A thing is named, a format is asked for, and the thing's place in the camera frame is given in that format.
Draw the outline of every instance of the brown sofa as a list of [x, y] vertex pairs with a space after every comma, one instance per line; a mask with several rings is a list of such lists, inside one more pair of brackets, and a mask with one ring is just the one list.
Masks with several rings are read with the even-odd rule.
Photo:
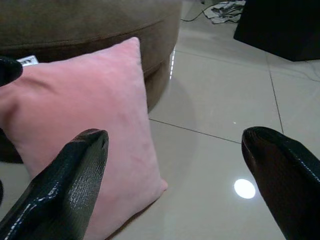
[[[51, 62], [138, 37], [150, 110], [169, 80], [181, 6], [180, 0], [0, 1], [0, 55]], [[1, 129], [0, 146], [0, 161], [20, 161]]]

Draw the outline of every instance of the floor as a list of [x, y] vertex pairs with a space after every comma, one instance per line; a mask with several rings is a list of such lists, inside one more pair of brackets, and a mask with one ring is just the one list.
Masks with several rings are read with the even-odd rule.
[[[192, 19], [204, 7], [186, 2], [182, 17]], [[114, 240], [285, 239], [245, 165], [241, 137], [248, 127], [270, 127], [320, 158], [320, 61], [289, 62], [233, 40], [235, 29], [204, 16], [181, 22], [172, 78], [149, 115], [169, 189]], [[29, 182], [23, 166], [15, 171], [23, 184], [0, 172], [13, 190], [8, 199]], [[239, 179], [256, 194], [236, 192]], [[10, 205], [4, 201], [0, 219]]]

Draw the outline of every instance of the black box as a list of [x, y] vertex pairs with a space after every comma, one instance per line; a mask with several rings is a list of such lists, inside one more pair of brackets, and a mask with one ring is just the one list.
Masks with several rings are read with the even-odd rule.
[[320, 59], [320, 0], [247, 0], [234, 39], [291, 61]]

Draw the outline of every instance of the tag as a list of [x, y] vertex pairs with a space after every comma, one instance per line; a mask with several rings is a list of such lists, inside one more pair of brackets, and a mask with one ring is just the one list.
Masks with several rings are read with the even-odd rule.
[[30, 66], [30, 65], [36, 65], [39, 63], [35, 55], [31, 55], [31, 56], [27, 56], [27, 57], [24, 57], [21, 59], [17, 59], [17, 61], [19, 63], [21, 63], [23, 67]]

